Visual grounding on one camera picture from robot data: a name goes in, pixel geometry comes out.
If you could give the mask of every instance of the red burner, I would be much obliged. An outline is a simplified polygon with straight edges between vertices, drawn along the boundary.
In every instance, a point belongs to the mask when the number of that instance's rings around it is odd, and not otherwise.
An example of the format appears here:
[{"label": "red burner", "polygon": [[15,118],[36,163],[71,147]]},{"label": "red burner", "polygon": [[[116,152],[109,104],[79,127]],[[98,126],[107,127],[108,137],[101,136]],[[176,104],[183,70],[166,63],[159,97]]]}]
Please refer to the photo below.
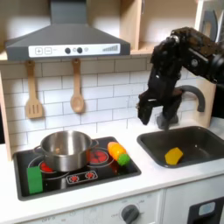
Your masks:
[{"label": "red burner", "polygon": [[78,182],[79,181],[79,178],[77,176],[72,176],[70,178],[71,182]]},{"label": "red burner", "polygon": [[108,160],[109,155],[102,150],[93,150],[90,153],[91,164],[101,164]]},{"label": "red burner", "polygon": [[86,174],[87,179],[92,179],[95,175],[92,172]]},{"label": "red burner", "polygon": [[39,166],[40,170],[42,172],[54,172],[52,168],[50,168],[49,166],[47,166],[47,164],[45,162],[42,162]]}]

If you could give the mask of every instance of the yellow sponge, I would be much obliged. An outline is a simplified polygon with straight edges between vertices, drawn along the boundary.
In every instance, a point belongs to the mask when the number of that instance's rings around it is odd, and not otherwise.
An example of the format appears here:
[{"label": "yellow sponge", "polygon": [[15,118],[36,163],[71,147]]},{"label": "yellow sponge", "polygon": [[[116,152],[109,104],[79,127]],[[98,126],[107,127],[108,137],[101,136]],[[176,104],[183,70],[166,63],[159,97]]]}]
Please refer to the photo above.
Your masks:
[{"label": "yellow sponge", "polygon": [[176,165],[183,155],[184,153],[177,147],[169,150],[164,157],[168,165]]}]

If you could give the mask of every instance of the range hood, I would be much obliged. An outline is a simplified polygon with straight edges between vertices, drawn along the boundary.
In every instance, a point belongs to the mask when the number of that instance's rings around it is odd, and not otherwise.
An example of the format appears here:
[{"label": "range hood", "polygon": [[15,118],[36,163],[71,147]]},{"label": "range hood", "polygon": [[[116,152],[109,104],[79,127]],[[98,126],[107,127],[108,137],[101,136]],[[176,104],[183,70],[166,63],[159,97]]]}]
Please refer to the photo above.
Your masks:
[{"label": "range hood", "polygon": [[129,55],[130,43],[89,27],[87,0],[51,0],[52,24],[6,42],[8,60]]}]

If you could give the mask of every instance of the pot handle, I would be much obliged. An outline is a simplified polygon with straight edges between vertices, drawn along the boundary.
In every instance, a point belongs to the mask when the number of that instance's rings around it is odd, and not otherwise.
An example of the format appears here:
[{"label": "pot handle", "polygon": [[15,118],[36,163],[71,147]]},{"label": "pot handle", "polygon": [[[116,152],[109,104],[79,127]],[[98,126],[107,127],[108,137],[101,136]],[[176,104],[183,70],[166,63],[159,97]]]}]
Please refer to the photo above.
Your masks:
[{"label": "pot handle", "polygon": [[45,153],[42,151],[42,148],[41,148],[40,145],[37,146],[37,147],[35,147],[35,148],[33,149],[33,152],[34,152],[34,154],[41,155],[41,156],[45,156]]},{"label": "pot handle", "polygon": [[90,146],[91,149],[94,149],[99,146],[99,142],[97,140],[93,139],[92,141],[95,142],[95,145],[93,145],[93,146],[91,145]]}]

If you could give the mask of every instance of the yellow toy food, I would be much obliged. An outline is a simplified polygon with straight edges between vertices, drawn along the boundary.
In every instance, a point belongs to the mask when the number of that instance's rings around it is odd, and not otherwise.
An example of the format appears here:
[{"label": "yellow toy food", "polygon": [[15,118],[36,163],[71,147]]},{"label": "yellow toy food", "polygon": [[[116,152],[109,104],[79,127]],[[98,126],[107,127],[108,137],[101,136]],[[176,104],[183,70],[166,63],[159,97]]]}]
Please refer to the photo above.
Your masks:
[{"label": "yellow toy food", "polygon": [[127,151],[119,143],[110,142],[108,153],[119,165],[126,165],[130,161]]},{"label": "yellow toy food", "polygon": [[184,153],[178,148],[169,150],[165,155],[165,161],[168,165],[176,165],[183,157]]}]

